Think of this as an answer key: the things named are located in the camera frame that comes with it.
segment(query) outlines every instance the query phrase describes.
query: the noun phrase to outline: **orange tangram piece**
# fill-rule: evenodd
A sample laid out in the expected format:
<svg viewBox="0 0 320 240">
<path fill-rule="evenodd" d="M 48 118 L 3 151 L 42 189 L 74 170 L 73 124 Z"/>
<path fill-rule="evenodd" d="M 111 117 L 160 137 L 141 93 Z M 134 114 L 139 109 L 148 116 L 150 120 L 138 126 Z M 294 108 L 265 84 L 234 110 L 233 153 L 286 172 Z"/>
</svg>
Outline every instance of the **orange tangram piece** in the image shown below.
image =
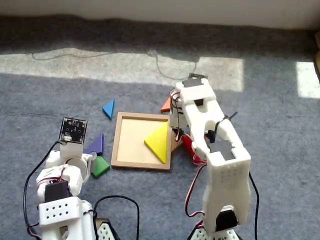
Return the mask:
<svg viewBox="0 0 320 240">
<path fill-rule="evenodd" d="M 162 108 L 161 108 L 161 112 L 170 112 L 170 97 L 165 101 L 165 103 L 163 104 Z"/>
</svg>

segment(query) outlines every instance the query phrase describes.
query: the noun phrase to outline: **blue triangle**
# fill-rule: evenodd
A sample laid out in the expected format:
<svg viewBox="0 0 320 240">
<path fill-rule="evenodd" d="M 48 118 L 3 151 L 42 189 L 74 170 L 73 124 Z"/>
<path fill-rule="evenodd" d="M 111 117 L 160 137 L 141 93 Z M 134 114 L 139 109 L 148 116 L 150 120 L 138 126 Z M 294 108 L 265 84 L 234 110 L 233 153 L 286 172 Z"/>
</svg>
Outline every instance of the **blue triangle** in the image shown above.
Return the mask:
<svg viewBox="0 0 320 240">
<path fill-rule="evenodd" d="M 115 100 L 112 99 L 106 105 L 102 107 L 102 111 L 111 119 L 112 114 L 114 113 Z"/>
<path fill-rule="evenodd" d="M 96 152 L 96 154 L 104 153 L 104 134 L 101 133 L 84 151 L 84 154 L 90 154 Z"/>
</svg>

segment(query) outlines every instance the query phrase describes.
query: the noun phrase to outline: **wooden tray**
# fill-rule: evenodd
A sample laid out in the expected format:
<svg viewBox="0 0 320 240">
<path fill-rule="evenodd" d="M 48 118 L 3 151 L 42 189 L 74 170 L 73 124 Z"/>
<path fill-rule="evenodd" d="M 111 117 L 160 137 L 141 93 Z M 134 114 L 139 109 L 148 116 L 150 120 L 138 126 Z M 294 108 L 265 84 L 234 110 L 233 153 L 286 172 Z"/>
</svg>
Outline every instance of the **wooden tray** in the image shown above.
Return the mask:
<svg viewBox="0 0 320 240">
<path fill-rule="evenodd" d="M 111 165 L 113 167 L 169 170 L 172 139 L 172 130 L 169 124 L 165 164 L 144 143 L 146 137 L 168 121 L 168 115 L 118 112 Z"/>
</svg>

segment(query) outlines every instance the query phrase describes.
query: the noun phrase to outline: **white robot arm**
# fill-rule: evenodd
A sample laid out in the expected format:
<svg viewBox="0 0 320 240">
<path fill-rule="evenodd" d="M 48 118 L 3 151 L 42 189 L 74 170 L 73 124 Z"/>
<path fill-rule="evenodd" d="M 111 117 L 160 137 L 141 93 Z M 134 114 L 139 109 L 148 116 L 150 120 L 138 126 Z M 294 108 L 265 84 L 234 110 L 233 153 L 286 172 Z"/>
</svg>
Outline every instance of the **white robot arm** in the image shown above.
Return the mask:
<svg viewBox="0 0 320 240">
<path fill-rule="evenodd" d="M 189 126 L 192 149 L 207 162 L 208 181 L 203 197 L 203 226 L 208 235 L 231 229 L 247 220 L 250 204 L 251 156 L 229 118 L 222 112 L 207 78 L 191 73 L 171 92 L 170 124 Z M 211 152 L 204 135 L 216 134 L 230 143 L 233 159 Z"/>
<path fill-rule="evenodd" d="M 88 180 L 96 154 L 83 154 L 87 121 L 64 118 L 59 140 L 36 179 L 42 240 L 94 240 L 92 205 L 77 197 Z"/>
</svg>

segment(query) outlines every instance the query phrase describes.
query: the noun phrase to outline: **floor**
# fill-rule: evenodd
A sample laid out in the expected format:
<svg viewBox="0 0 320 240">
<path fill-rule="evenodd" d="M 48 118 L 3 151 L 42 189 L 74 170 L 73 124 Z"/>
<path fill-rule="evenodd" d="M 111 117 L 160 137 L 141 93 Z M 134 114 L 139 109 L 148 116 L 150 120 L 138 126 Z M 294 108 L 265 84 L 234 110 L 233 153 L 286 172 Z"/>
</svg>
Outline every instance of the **floor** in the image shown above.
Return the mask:
<svg viewBox="0 0 320 240">
<path fill-rule="evenodd" d="M 76 17 L 0 18 L 0 220 L 2 239 L 26 239 L 22 213 L 27 174 L 57 139 L 63 116 L 89 122 L 86 142 L 104 132 L 110 162 L 118 111 L 158 113 L 176 82 L 190 72 L 208 75 L 225 114 L 251 154 L 260 192 L 259 239 L 318 239 L 320 224 L 320 86 L 314 34 L 255 27 L 87 21 Z M 140 239 L 186 239 L 197 222 L 184 215 L 184 198 L 197 168 L 177 150 L 171 171 L 112 169 L 90 179 L 80 197 L 134 198 L 141 208 Z M 35 179 L 28 214 L 37 221 Z M 190 209 L 202 206 L 200 176 Z M 256 197 L 247 224 L 254 238 Z M 121 239 L 133 239 L 136 213 L 125 201 L 98 212 Z"/>
</svg>

